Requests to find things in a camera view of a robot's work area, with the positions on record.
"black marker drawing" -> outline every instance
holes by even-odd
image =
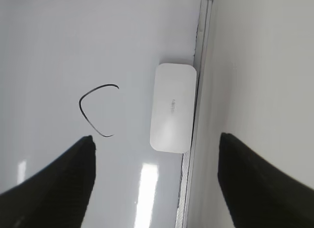
[[[101,88],[103,88],[103,87],[116,87],[116,88],[119,89],[119,86],[116,85],[116,84],[105,84],[105,85],[96,87],[96,88],[90,90],[90,91],[89,91],[88,93],[86,93],[85,95],[83,95],[83,96],[80,98],[78,104],[79,104],[79,109],[80,109],[82,115],[84,116],[84,118],[86,119],[86,121],[92,126],[92,128],[93,128],[100,136],[103,136],[103,137],[111,137],[111,136],[113,136],[113,135],[106,136],[106,135],[103,135],[100,131],[98,131],[97,128],[95,128],[95,126],[88,120],[86,114],[84,113],[84,111],[83,111],[83,109],[82,109],[82,100],[83,100],[86,96],[88,96],[89,94],[91,94],[92,92],[94,92],[94,91],[96,91],[96,90],[98,90],[98,89],[101,89]]]

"white wall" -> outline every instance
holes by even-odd
[[[134,227],[144,164],[158,168],[156,192],[148,193],[155,196],[151,228],[174,227],[182,155],[150,146],[154,76],[159,63],[193,63],[199,5],[0,0],[0,192],[17,184],[20,163],[28,178],[92,134],[97,179],[83,227]],[[106,83],[120,91],[100,90],[83,107],[102,132],[115,134],[109,139],[78,106],[83,94]]]
[[[221,132],[314,188],[313,18],[314,0],[214,0],[189,227],[233,227],[216,175]]]

